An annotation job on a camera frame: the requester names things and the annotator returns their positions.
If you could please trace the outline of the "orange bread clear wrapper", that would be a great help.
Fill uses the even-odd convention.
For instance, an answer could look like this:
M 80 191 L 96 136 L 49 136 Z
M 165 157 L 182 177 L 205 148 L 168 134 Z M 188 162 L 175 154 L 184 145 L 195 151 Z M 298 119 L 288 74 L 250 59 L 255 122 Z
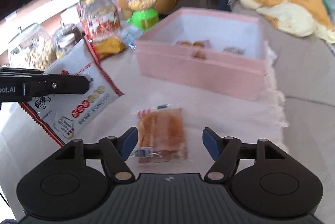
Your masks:
M 138 140 L 131 157 L 140 164 L 181 162 L 188 148 L 180 107 L 161 105 L 137 112 Z

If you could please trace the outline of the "large glass peanut jar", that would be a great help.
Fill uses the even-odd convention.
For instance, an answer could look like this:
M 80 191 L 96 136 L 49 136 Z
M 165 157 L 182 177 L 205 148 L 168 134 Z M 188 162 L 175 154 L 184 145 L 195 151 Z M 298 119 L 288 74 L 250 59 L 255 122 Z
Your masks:
M 18 33 L 8 46 L 9 65 L 12 68 L 46 70 L 56 59 L 51 37 L 34 23 Z

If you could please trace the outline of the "small glass lidded jar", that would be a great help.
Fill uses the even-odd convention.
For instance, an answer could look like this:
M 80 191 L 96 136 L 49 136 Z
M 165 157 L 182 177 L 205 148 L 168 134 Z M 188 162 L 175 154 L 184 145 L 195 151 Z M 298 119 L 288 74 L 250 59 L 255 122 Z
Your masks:
M 56 58 L 66 56 L 81 39 L 82 33 L 75 24 L 67 24 L 56 30 L 52 37 Z

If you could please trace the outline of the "gold-lid peanut jar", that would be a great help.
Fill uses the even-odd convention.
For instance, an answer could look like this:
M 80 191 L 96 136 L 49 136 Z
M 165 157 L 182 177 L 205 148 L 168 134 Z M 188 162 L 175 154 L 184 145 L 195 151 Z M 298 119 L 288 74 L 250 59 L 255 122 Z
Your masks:
M 121 28 L 117 9 L 111 0 L 82 0 L 81 22 L 94 43 L 106 40 Z

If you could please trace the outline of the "grey sofa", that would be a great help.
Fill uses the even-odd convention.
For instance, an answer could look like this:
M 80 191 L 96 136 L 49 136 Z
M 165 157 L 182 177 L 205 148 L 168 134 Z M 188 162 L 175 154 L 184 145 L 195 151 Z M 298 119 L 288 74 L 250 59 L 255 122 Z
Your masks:
M 286 96 L 285 144 L 291 151 L 315 146 L 334 155 L 334 52 L 315 37 L 295 38 L 259 17 L 271 49 L 278 88 Z

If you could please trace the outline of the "green gumball candy dispenser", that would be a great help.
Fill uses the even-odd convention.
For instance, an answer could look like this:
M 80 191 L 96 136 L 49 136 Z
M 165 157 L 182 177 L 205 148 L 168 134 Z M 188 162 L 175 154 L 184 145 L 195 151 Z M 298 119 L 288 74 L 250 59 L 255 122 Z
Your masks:
M 159 16 L 154 6 L 157 0 L 126 0 L 128 8 L 132 11 L 128 19 L 132 25 L 149 30 L 159 22 Z

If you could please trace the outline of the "pink cardboard box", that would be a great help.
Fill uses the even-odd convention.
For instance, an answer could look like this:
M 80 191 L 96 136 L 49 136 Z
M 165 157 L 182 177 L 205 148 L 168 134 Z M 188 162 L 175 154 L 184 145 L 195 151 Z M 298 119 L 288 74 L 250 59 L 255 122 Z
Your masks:
M 177 46 L 209 40 L 212 48 Z M 253 101 L 265 91 L 267 49 L 256 17 L 181 8 L 136 39 L 144 76 Z

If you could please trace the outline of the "blue white tissue pack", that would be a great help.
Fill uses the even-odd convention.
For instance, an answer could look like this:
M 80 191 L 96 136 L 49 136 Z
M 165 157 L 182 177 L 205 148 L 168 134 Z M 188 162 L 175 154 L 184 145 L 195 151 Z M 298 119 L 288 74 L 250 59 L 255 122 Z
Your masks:
M 128 26 L 123 28 L 120 32 L 121 41 L 131 50 L 136 48 L 135 40 L 141 37 L 143 30 L 136 26 Z

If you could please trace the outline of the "yellow snack packet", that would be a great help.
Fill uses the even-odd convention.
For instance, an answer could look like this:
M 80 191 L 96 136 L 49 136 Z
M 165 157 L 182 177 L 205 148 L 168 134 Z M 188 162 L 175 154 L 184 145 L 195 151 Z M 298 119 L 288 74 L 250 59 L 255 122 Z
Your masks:
M 94 51 L 100 60 L 117 55 L 127 49 L 127 46 L 115 37 L 93 43 Z

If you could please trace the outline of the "white red snack bag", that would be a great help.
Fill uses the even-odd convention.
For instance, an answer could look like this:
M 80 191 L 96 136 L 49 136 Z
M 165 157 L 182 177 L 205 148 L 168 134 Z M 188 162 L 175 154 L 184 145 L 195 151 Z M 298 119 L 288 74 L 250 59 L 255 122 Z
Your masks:
M 89 82 L 84 94 L 52 94 L 20 103 L 21 108 L 60 146 L 79 133 L 123 93 L 102 68 L 93 47 L 82 39 L 46 71 L 62 76 L 81 76 Z

